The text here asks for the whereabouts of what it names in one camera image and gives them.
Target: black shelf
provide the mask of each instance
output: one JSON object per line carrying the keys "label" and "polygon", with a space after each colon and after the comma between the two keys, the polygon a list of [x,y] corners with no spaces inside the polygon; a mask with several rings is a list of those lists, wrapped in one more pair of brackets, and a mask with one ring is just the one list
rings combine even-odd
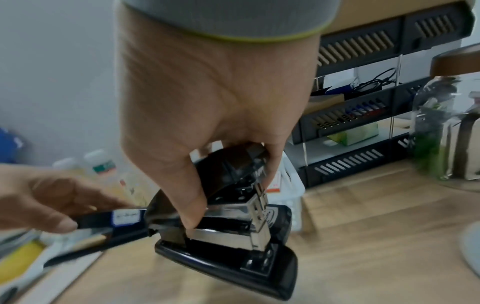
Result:
{"label": "black shelf", "polygon": [[412,110],[415,94],[430,78],[366,94],[304,115],[292,132],[293,144],[308,142]]}
{"label": "black shelf", "polygon": [[460,1],[325,35],[318,52],[321,66],[317,76],[468,37],[474,23],[472,9]]}
{"label": "black shelf", "polygon": [[305,187],[311,188],[405,159],[408,155],[408,137],[408,134],[399,135],[302,167],[298,174]]}

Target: white label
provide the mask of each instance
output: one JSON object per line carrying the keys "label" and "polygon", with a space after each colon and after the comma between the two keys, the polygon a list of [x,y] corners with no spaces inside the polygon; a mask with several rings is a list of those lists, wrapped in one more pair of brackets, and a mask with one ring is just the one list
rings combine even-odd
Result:
{"label": "white label", "polygon": [[135,209],[115,210],[111,214],[111,223],[115,227],[133,225],[141,221],[142,212]]}

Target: fingernail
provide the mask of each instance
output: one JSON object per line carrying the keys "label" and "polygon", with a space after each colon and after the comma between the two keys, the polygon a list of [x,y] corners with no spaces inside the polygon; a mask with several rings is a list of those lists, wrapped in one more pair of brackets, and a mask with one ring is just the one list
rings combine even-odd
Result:
{"label": "fingernail", "polygon": [[78,228],[77,222],[72,220],[71,218],[64,218],[63,220],[58,223],[56,226],[56,230],[60,233],[72,232]]}

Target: wooden lid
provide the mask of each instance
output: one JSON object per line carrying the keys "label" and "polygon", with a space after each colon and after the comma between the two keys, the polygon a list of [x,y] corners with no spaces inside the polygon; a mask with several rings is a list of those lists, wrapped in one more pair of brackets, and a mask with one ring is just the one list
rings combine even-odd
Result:
{"label": "wooden lid", "polygon": [[448,51],[431,61],[430,76],[455,76],[480,71],[480,43]]}

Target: hand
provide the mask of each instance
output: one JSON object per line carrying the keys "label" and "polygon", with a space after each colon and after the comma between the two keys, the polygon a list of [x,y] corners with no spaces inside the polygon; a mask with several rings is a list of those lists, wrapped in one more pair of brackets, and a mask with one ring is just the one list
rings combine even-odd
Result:
{"label": "hand", "polygon": [[62,172],[0,165],[0,229],[75,231],[70,216],[132,207]]}
{"label": "hand", "polygon": [[272,181],[310,96],[320,35],[284,43],[234,43],[194,36],[116,7],[121,143],[170,198],[186,228],[207,200],[191,151],[265,143]]}

